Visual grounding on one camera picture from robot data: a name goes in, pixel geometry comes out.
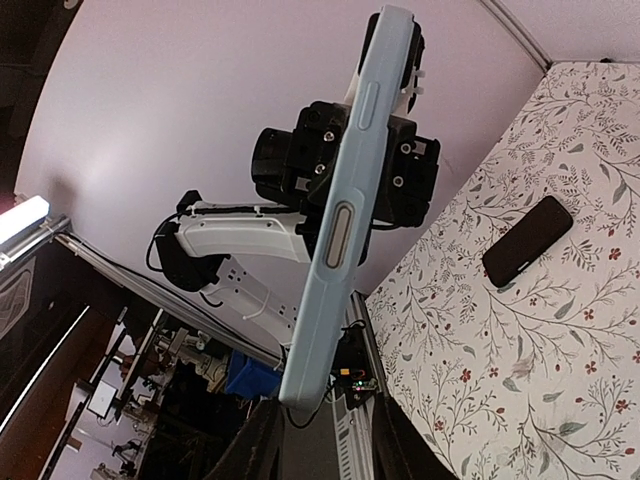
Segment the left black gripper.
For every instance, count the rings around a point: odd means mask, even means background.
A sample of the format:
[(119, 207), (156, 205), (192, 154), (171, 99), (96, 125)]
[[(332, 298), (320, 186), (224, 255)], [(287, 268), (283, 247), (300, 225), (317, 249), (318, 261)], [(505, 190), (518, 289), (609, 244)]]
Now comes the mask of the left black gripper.
[[(420, 137), (415, 122), (390, 116), (360, 133), (345, 104), (316, 101), (293, 131), (264, 129), (251, 177), (259, 196), (298, 211), (303, 227), (320, 226), (331, 191), (361, 188), (379, 228), (416, 228), (430, 208), (441, 144)], [(374, 139), (373, 133), (379, 134)]]

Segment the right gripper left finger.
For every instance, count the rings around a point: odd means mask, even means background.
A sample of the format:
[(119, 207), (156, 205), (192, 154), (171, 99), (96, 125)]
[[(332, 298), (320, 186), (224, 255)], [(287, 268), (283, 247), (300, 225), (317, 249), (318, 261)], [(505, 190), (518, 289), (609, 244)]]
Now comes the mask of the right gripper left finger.
[(285, 420), (277, 400), (263, 400), (205, 480), (282, 478)]

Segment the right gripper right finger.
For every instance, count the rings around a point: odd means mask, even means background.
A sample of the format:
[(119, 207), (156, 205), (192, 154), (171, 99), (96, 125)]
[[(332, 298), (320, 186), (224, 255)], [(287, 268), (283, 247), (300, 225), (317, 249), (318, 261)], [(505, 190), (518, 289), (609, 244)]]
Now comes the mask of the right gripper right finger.
[(372, 414), (372, 462), (375, 480), (453, 480), (391, 396), (377, 394)]

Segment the light blue phone case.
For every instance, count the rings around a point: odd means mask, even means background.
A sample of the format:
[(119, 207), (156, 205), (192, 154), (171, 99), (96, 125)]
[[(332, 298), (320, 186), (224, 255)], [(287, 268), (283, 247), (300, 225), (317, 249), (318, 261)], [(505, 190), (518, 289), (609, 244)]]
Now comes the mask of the light blue phone case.
[[(379, 81), (360, 88), (350, 113), (356, 131), (386, 126), (390, 104)], [(286, 408), (311, 413), (322, 402), (372, 210), (361, 188), (329, 194), (279, 391)]]

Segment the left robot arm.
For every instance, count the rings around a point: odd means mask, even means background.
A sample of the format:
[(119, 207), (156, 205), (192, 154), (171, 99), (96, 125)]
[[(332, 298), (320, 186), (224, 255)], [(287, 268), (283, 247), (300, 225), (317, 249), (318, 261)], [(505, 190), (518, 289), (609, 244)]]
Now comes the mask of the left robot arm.
[[(187, 191), (153, 234), (159, 271), (175, 287), (213, 308), (228, 307), (289, 347), (298, 317), (248, 272), (245, 256), (311, 262), (350, 114), (349, 106), (315, 101), (291, 131), (264, 129), (251, 159), (262, 203), (215, 205)], [(392, 116), (369, 230), (417, 228), (429, 210), (441, 144), (418, 135), (415, 122)]]

